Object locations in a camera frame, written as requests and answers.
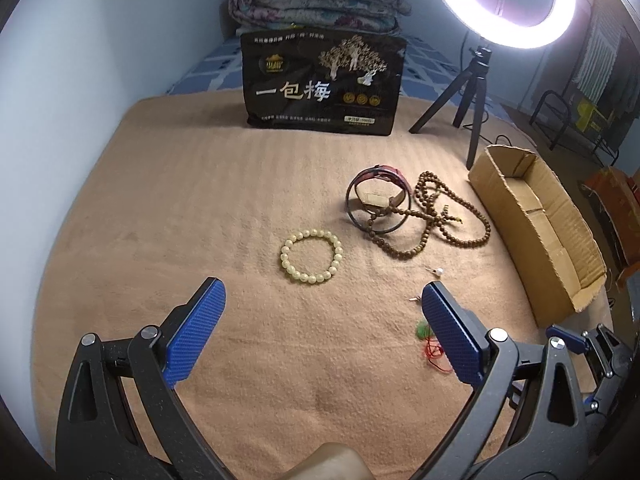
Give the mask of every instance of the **brown beaded necklace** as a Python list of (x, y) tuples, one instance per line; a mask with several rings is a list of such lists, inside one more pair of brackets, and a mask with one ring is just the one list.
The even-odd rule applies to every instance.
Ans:
[[(431, 194), (429, 194), (429, 189), (427, 188), (428, 182), (435, 184), (436, 187), (435, 191)], [(449, 196), (452, 200), (455, 200), (466, 209), (469, 209), (469, 211), (471, 211), (476, 216), (476, 218), (478, 218), (479, 221), (484, 224), (484, 236), (482, 238), (477, 238), (476, 240), (460, 240), (447, 231), (445, 227), (446, 222), (460, 222), (462, 224), (462, 219), (450, 216), (448, 205), (444, 206), (444, 208), (442, 209), (442, 213), (439, 214), (436, 212), (435, 203), (441, 194)], [(435, 174), (431, 173), (431, 171), (425, 171), (420, 175), (418, 184), (416, 184), (415, 186), (414, 196), (415, 199), (420, 203), (424, 211), (414, 211), (411, 209), (400, 209), (397, 207), (388, 206), (382, 208), (377, 213), (372, 213), (371, 218), (367, 220), (367, 233), (369, 234), (369, 238), (373, 243), (375, 243), (378, 247), (385, 251), (385, 253), (395, 258), (413, 258), (416, 254), (419, 254), (424, 249), (427, 241), (429, 240), (431, 230), (434, 227), (440, 229), (447, 242), (455, 247), (480, 247), (485, 245), (489, 241), (489, 236), (491, 235), (491, 226), (485, 216), (481, 212), (479, 212), (478, 208), (476, 208), (471, 202), (463, 200), (458, 195), (456, 195), (443, 181), (441, 181)], [(404, 216), (415, 216), (418, 218), (422, 218), (426, 222), (424, 231), (422, 232), (420, 243), (413, 249), (409, 251), (398, 251), (393, 248), (384, 238), (378, 236), (378, 234), (376, 234), (376, 232), (374, 231), (373, 222), (376, 220), (376, 218), (386, 216), (391, 213)]]

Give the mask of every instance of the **floral blanket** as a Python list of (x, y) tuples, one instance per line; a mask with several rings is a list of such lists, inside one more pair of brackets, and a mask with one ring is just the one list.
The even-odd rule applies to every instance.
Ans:
[(331, 27), (388, 34), (399, 30), (406, 0), (229, 0), (229, 14), (245, 27)]

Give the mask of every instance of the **blue checkered bed sheet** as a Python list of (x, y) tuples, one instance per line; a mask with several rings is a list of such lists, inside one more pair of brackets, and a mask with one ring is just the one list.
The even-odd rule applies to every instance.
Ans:
[[(404, 38), (408, 44), (400, 95), (435, 101), (458, 74), (458, 68), (419, 38)], [(240, 39), (230, 38), (198, 63), (167, 93), (191, 94), (237, 88), (242, 88), (242, 53)], [(450, 102), (457, 106), (460, 99), (460, 95), (456, 94)], [(504, 109), (490, 98), (487, 98), (486, 108), (492, 116), (512, 122)]]

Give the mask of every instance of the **tripod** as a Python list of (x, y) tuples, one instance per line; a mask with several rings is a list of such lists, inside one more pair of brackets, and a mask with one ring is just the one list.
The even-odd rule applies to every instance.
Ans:
[(447, 87), (447, 89), (436, 99), (425, 114), (418, 119), (409, 131), (412, 134), (420, 133), (420, 129), (449, 102), (457, 92), (459, 92), (466, 83), (465, 93), (462, 95), (462, 101), (453, 119), (453, 125), (459, 128), (462, 119), (465, 118), (466, 112), (471, 106), (471, 101), (476, 98), (476, 107), (474, 110), (474, 122), (471, 129), (471, 142), (469, 143), (469, 153), (466, 158), (466, 168), (468, 170), (476, 160), (476, 151), (478, 150), (478, 142), (480, 140), (480, 129), (482, 128), (482, 115), (484, 114), (484, 102), (486, 99), (486, 75), (489, 72), (489, 60), (491, 59), (491, 51), (486, 47), (478, 47), (473, 51), (474, 58), (464, 72), (461, 72)]

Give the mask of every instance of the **open cardboard box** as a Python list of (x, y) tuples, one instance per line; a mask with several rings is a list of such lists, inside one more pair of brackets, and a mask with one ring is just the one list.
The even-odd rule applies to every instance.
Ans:
[(469, 181), (518, 269), (539, 327), (583, 311), (607, 279), (602, 254), (556, 174), (538, 155), (489, 146)]

